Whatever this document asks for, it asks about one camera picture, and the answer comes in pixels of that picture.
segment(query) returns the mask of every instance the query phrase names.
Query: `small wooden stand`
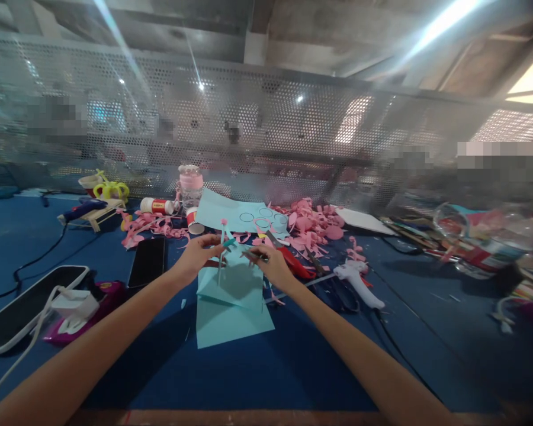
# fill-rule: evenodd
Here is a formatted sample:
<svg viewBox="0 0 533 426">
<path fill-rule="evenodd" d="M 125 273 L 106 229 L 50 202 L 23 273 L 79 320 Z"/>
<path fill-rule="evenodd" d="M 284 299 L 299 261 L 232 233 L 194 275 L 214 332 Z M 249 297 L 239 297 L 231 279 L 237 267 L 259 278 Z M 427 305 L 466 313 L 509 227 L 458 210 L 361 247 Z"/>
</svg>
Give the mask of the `small wooden stand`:
<svg viewBox="0 0 533 426">
<path fill-rule="evenodd" d="M 107 206 L 104 209 L 93 210 L 87 214 L 81 216 L 78 220 L 83 222 L 89 222 L 89 224 L 84 223 L 75 223 L 75 221 L 70 222 L 69 225 L 79 226 L 84 228 L 93 228 L 93 231 L 100 232 L 101 229 L 99 224 L 103 223 L 105 220 L 113 217 L 117 214 L 117 208 L 126 208 L 124 201 L 115 198 L 104 199 L 103 201 L 107 202 Z"/>
</svg>

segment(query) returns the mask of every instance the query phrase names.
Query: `perforated metal mesh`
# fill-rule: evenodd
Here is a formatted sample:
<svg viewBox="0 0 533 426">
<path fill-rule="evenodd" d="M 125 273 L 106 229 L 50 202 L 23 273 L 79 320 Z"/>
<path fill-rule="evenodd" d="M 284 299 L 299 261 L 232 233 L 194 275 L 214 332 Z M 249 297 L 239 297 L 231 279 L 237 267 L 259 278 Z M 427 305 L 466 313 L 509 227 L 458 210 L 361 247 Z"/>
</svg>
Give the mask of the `perforated metal mesh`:
<svg viewBox="0 0 533 426">
<path fill-rule="evenodd" d="M 0 161 L 22 187 L 99 168 L 173 196 L 193 163 L 235 199 L 377 211 L 454 170 L 459 143 L 502 141 L 533 143 L 532 106 L 0 33 Z"/>
</svg>

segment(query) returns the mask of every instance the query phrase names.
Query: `ceiling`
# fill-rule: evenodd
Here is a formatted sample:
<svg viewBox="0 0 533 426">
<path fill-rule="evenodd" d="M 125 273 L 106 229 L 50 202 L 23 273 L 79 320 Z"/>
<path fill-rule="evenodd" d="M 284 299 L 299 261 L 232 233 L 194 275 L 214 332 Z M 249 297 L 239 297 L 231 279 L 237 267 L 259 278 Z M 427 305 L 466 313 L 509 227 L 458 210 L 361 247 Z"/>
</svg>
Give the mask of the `ceiling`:
<svg viewBox="0 0 533 426">
<path fill-rule="evenodd" d="M 483 0 L 486 6 L 463 19 L 465 25 L 407 59 L 427 26 L 454 1 L 3 0 L 0 30 L 28 32 L 30 16 L 65 40 L 117 46 L 122 36 L 132 49 L 195 60 L 493 95 L 499 90 L 495 81 L 533 40 L 533 1 Z M 99 5 L 106 6 L 105 15 Z"/>
</svg>

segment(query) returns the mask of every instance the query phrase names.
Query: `blue tablecloth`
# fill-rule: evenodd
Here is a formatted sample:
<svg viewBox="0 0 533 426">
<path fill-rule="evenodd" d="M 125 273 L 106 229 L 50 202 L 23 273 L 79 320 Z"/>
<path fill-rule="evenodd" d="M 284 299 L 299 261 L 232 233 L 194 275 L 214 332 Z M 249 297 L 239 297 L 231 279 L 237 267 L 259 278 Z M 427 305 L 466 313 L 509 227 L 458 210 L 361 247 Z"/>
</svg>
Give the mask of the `blue tablecloth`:
<svg viewBox="0 0 533 426">
<path fill-rule="evenodd" d="M 50 207 L 44 208 L 38 198 L 17 196 L 0 200 L 0 292 L 14 285 L 14 269 L 53 244 L 61 231 L 56 216 L 75 204 L 51 199 Z M 120 220 L 106 223 L 102 226 L 104 232 L 99 234 L 70 228 L 54 252 L 22 272 L 24 288 L 60 264 L 87 265 L 98 272 L 96 280 L 126 282 L 134 251 L 127 252 L 120 244 L 123 233 L 118 229 L 119 224 Z M 178 248 L 185 241 L 168 241 L 168 267 L 180 256 L 182 250 Z M 489 380 L 501 378 L 496 382 L 499 386 L 505 377 L 511 379 L 510 367 L 525 365 L 533 371 L 529 362 L 533 359 L 533 345 L 515 350 L 514 345 L 521 337 L 499 335 L 497 324 L 487 317 L 494 299 L 481 295 L 468 297 L 458 287 L 460 280 L 455 273 L 425 275 L 423 271 L 431 260 L 396 253 L 373 236 L 359 236 L 358 243 L 366 247 L 368 261 L 377 272 L 370 272 L 368 280 L 374 285 L 374 293 L 387 304 L 386 311 L 390 312 L 386 315 L 387 326 L 391 334 L 447 407 L 460 412 L 499 410 L 494 394 L 473 377 L 474 370 L 485 369 Z M 346 238 L 332 243 L 331 259 L 325 262 L 335 266 L 343 261 L 346 246 L 350 246 Z M 432 324 L 433 330 L 380 276 L 418 315 Z M 449 292 L 462 302 L 427 298 L 431 286 L 436 293 Z M 376 410 L 353 375 L 291 300 L 287 300 L 285 307 L 271 309 L 275 331 L 198 350 L 196 287 L 197 283 L 192 283 L 158 314 L 97 384 L 84 408 Z M 187 305 L 181 310 L 184 298 Z M 0 299 L 0 309 L 11 300 L 12 296 Z M 367 309 L 359 315 L 344 317 L 398 357 L 381 325 Z M 189 329 L 190 336 L 184 341 Z M 443 340 L 452 348 L 447 348 Z M 26 345 L 24 340 L 0 356 L 0 377 Z M 513 351 L 513 366 L 506 364 L 509 354 L 495 356 L 498 351 L 506 350 Z M 0 399 L 58 351 L 43 342 L 36 344 L 4 383 Z M 458 356 L 469 365 L 463 366 Z M 95 353 L 91 353 L 73 368 L 84 369 L 94 359 Z"/>
</svg>

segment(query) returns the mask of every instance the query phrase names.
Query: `light blue paper model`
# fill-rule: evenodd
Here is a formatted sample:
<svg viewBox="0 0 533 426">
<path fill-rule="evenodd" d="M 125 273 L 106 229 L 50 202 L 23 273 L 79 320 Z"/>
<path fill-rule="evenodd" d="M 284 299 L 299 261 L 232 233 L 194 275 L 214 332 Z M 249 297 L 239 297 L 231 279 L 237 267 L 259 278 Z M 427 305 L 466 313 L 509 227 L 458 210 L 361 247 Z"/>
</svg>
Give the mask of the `light blue paper model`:
<svg viewBox="0 0 533 426">
<path fill-rule="evenodd" d="M 274 324 L 264 304 L 259 312 L 255 312 L 216 299 L 199 297 L 196 328 L 197 348 L 202 349 L 274 330 Z"/>
<path fill-rule="evenodd" d="M 241 250 L 224 251 L 227 266 L 221 269 L 221 281 L 217 283 L 219 269 L 202 268 L 198 275 L 197 294 L 211 299 L 260 312 L 263 306 L 262 271 L 249 268 L 249 260 L 240 257 Z"/>
<path fill-rule="evenodd" d="M 231 232 L 256 233 L 256 226 L 266 232 L 269 230 L 268 219 L 276 231 L 276 238 L 288 237 L 288 217 L 269 209 L 264 203 L 235 201 L 225 198 L 211 189 L 204 188 L 200 205 L 197 208 L 198 223 L 220 230 L 221 219 L 227 219 Z"/>
</svg>

